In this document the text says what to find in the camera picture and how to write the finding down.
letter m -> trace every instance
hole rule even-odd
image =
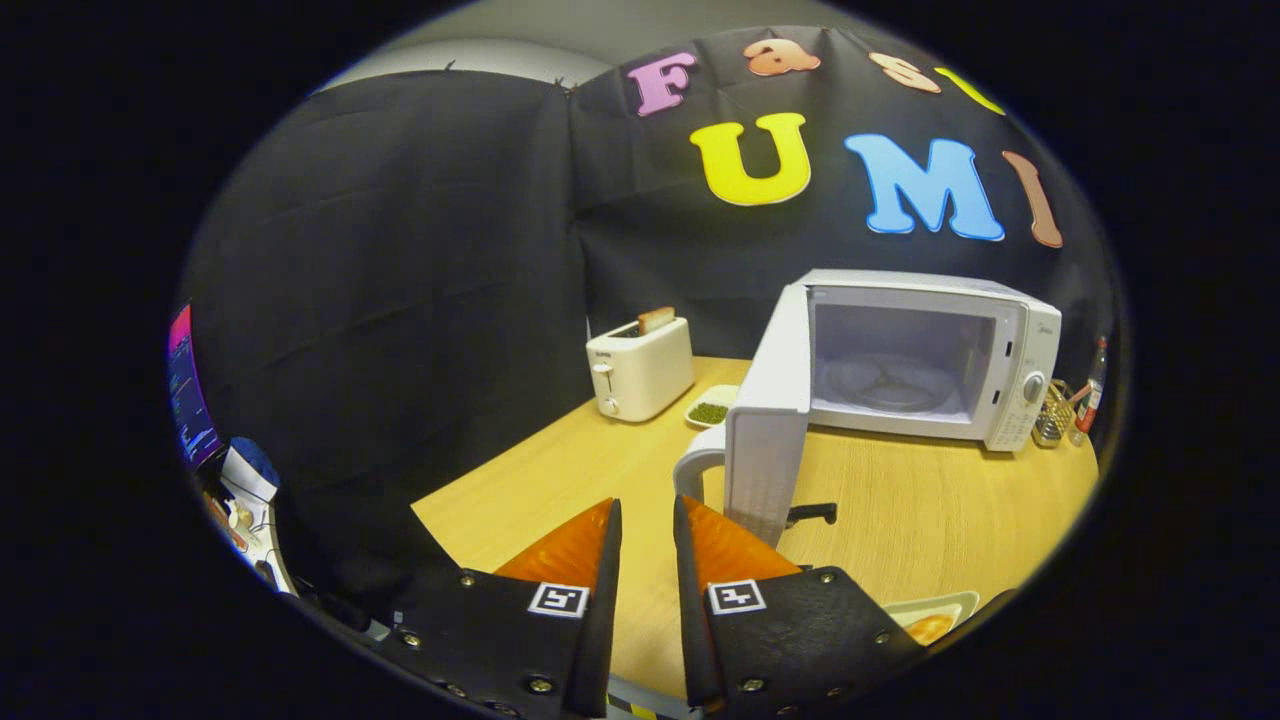
[[[872,184],[876,210],[867,215],[867,227],[883,233],[908,233],[915,220],[900,201],[905,197],[931,232],[942,229],[951,199],[951,229],[974,240],[1004,240],[1005,228],[991,214],[991,204],[974,168],[973,149],[954,140],[936,138],[929,143],[929,168],[924,169],[883,135],[851,135],[845,147],[861,156]]]

orange letter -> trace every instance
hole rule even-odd
[[[1014,167],[1018,179],[1023,183],[1023,191],[1027,192],[1027,201],[1032,205],[1032,236],[1046,247],[1062,247],[1062,232],[1053,223],[1053,211],[1039,183],[1039,170],[1018,152],[1005,150],[1001,155]]]
[[[883,53],[872,53],[867,56],[870,58],[877,65],[884,68],[884,74],[908,87],[914,87],[925,92],[942,92],[938,83],[924,77],[919,68],[901,58],[895,58]]]
[[[804,51],[790,40],[774,37],[753,42],[742,50],[744,58],[750,58],[748,69],[758,76],[781,76],[787,70],[812,70],[822,60]]]

white plate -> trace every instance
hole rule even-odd
[[[689,414],[694,410],[694,407],[698,407],[703,402],[710,405],[722,405],[724,407],[732,407],[735,400],[737,400],[737,386],[712,386],[707,388],[707,392],[698,396],[698,400],[695,400],[689,407],[685,409],[685,420],[690,425],[698,425],[699,428],[710,428],[712,427],[710,423],[700,423],[689,416]]]
[[[922,618],[928,618],[929,615],[950,615],[951,628],[955,628],[960,623],[968,620],[974,611],[978,610],[978,602],[982,598],[978,593],[965,591],[945,594],[942,597],[895,602],[886,605],[884,612],[888,612],[888,616],[904,628]]]

microwave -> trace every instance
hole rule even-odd
[[[810,270],[783,287],[724,421],[676,491],[724,465],[726,515],[777,546],[810,424],[1020,450],[1053,375],[1061,313],[1000,283]]]

white toaster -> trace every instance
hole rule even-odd
[[[689,320],[676,318],[644,336],[639,322],[614,328],[588,341],[586,363],[600,414],[648,420],[694,384]]]

